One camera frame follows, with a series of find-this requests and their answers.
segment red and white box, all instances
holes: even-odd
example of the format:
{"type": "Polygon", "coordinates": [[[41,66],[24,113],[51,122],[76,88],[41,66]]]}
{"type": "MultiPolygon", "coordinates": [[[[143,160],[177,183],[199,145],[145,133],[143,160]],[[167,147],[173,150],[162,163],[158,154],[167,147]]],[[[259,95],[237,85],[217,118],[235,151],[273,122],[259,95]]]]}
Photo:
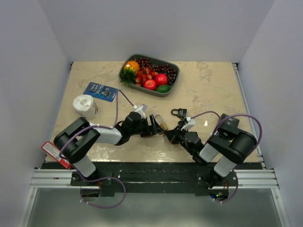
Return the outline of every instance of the red and white box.
{"type": "Polygon", "coordinates": [[[60,150],[50,141],[45,142],[43,146],[41,147],[47,154],[52,156],[54,159],[56,159],[62,166],[64,166],[67,169],[71,169],[71,164],[65,160],[59,157],[60,150]]]}

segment blue card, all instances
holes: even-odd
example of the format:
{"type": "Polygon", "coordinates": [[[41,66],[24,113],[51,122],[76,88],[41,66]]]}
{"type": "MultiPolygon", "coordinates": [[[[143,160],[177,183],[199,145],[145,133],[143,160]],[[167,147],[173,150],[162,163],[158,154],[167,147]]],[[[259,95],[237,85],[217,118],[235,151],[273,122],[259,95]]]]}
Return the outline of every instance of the blue card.
{"type": "Polygon", "coordinates": [[[114,87],[108,87],[103,84],[90,82],[83,94],[112,102],[117,94],[117,90],[118,89],[114,87]]]}

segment white wall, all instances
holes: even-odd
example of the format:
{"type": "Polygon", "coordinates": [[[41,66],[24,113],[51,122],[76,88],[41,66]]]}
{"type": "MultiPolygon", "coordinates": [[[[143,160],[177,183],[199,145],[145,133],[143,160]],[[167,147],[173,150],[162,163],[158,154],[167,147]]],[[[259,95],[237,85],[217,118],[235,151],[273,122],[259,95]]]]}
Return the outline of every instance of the white wall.
{"type": "Polygon", "coordinates": [[[303,1],[276,0],[240,63],[262,153],[275,168],[292,227],[303,223],[303,1]]]}
{"type": "Polygon", "coordinates": [[[39,0],[73,60],[239,62],[274,0],[39,0]]]}
{"type": "Polygon", "coordinates": [[[66,56],[36,0],[0,5],[0,225],[17,226],[45,153],[68,75],[66,56]]]}

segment beige table surface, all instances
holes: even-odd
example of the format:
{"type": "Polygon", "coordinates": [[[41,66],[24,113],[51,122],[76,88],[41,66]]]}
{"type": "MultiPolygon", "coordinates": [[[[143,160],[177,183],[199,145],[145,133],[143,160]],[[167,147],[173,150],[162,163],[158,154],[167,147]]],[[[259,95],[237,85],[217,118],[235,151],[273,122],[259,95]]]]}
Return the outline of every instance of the beige table surface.
{"type": "MultiPolygon", "coordinates": [[[[146,104],[149,114],[160,114],[169,129],[173,129],[178,118],[171,115],[171,109],[186,108],[187,115],[213,110],[218,114],[245,113],[244,104],[238,82],[230,62],[173,62],[180,68],[180,75],[174,90],[165,98],[155,97],[119,83],[118,73],[122,61],[76,61],[73,63],[62,104],[59,110],[53,137],[75,121],[79,115],[73,109],[74,98],[81,95],[90,82],[100,83],[121,89],[135,104],[146,104]]],[[[95,99],[99,108],[97,118],[92,123],[112,126],[115,120],[115,104],[95,99]]],[[[119,95],[118,121],[133,111],[133,108],[119,95]]],[[[195,119],[196,125],[191,131],[196,131],[205,142],[213,131],[217,116],[208,113],[195,119]]],[[[250,131],[249,121],[240,117],[239,128],[250,131]]],[[[126,144],[114,146],[110,144],[94,144],[88,152],[92,161],[115,162],[193,162],[191,156],[180,145],[169,144],[163,135],[141,138],[132,136],[126,144]]],[[[46,161],[55,161],[47,156],[46,161]]],[[[246,162],[258,162],[254,151],[246,162]]]]}

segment toilet paper roll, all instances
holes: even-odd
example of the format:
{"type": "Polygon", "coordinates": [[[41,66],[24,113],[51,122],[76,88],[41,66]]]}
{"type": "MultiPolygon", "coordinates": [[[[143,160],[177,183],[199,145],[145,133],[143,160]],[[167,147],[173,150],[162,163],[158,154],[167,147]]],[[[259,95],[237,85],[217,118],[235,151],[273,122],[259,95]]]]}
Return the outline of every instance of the toilet paper roll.
{"type": "Polygon", "coordinates": [[[81,117],[93,119],[98,116],[98,107],[92,96],[78,96],[74,99],[72,105],[81,117]]]}

